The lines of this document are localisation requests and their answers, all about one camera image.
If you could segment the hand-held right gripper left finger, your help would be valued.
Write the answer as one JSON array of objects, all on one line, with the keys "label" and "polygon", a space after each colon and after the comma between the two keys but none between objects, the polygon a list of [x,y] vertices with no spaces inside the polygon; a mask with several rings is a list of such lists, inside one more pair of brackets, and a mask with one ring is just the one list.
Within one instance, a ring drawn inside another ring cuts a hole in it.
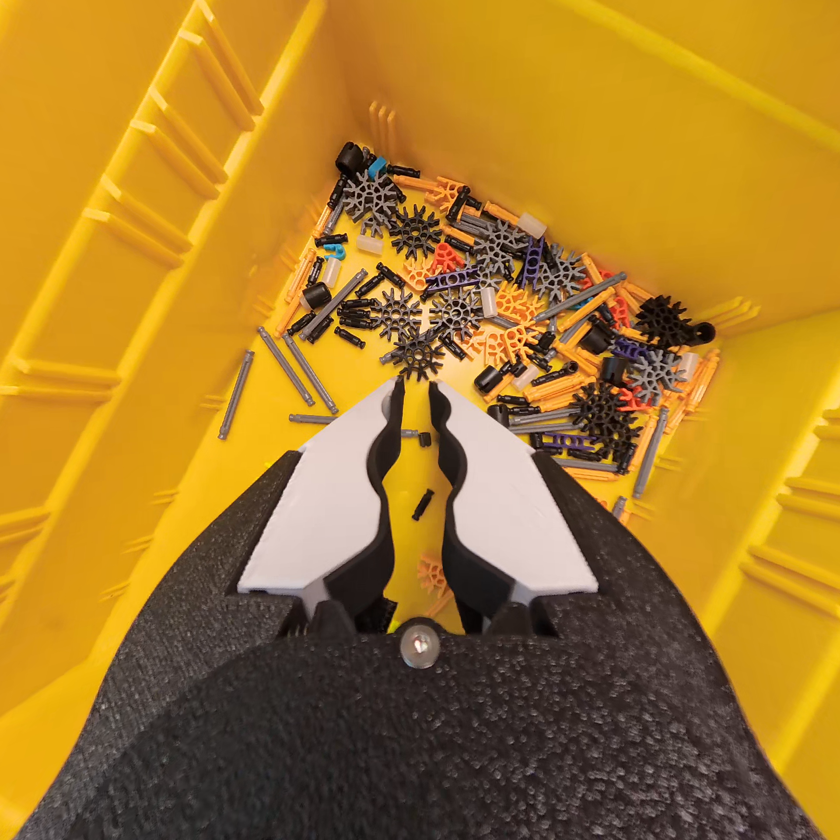
[{"label": "hand-held right gripper left finger", "polygon": [[384,634],[395,549],[384,478],[402,446],[405,384],[386,381],[299,450],[236,582],[238,594],[297,597],[312,619],[336,602],[363,634]]}]

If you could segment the black snowflake connector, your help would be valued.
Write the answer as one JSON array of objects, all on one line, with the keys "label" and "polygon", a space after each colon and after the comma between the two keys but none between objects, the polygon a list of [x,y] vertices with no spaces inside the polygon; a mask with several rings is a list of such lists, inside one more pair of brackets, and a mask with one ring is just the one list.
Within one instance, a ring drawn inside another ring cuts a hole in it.
[{"label": "black snowflake connector", "polygon": [[414,330],[393,350],[380,357],[381,364],[397,365],[398,374],[407,381],[432,381],[445,362],[446,351],[440,337],[441,327],[432,327],[424,332]]}]

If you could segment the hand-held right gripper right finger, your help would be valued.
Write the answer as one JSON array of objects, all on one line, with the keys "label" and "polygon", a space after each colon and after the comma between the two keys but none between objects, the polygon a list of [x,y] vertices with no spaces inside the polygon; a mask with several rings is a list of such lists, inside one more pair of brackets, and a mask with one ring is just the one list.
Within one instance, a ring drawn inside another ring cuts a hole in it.
[{"label": "hand-held right gripper right finger", "polygon": [[433,382],[428,399],[450,485],[441,561],[465,633],[485,632],[509,604],[597,593],[553,492],[563,469],[452,386]]}]

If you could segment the orange fan connector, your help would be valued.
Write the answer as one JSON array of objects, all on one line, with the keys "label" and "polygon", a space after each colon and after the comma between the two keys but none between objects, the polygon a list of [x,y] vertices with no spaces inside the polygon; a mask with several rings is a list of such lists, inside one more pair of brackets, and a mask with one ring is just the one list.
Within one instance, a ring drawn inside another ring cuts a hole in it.
[{"label": "orange fan connector", "polygon": [[433,598],[424,615],[435,618],[455,598],[445,579],[442,562],[423,553],[417,562],[416,572],[421,588]]}]

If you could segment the pile of black orange pieces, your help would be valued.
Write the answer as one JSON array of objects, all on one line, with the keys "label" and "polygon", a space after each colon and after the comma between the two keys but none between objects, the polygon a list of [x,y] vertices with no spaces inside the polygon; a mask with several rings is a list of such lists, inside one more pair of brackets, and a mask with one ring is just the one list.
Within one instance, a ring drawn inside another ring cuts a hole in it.
[{"label": "pile of black orange pieces", "polygon": [[665,436],[717,370],[718,350],[695,352],[716,324],[466,183],[424,178],[352,141],[335,166],[276,337],[334,333],[362,350],[366,331],[388,353],[441,327],[445,358],[482,364],[473,389],[491,417],[576,478],[635,476],[639,499]]}]

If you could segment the yellow bin with black pieces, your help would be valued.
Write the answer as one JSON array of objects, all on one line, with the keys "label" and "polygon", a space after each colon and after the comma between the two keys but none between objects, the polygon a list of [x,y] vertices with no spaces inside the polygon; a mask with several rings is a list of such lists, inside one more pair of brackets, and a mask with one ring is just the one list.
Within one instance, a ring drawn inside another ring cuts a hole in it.
[{"label": "yellow bin with black pieces", "polygon": [[2,2],[2,838],[301,437],[256,331],[346,140],[716,324],[628,524],[838,838],[838,2]]}]

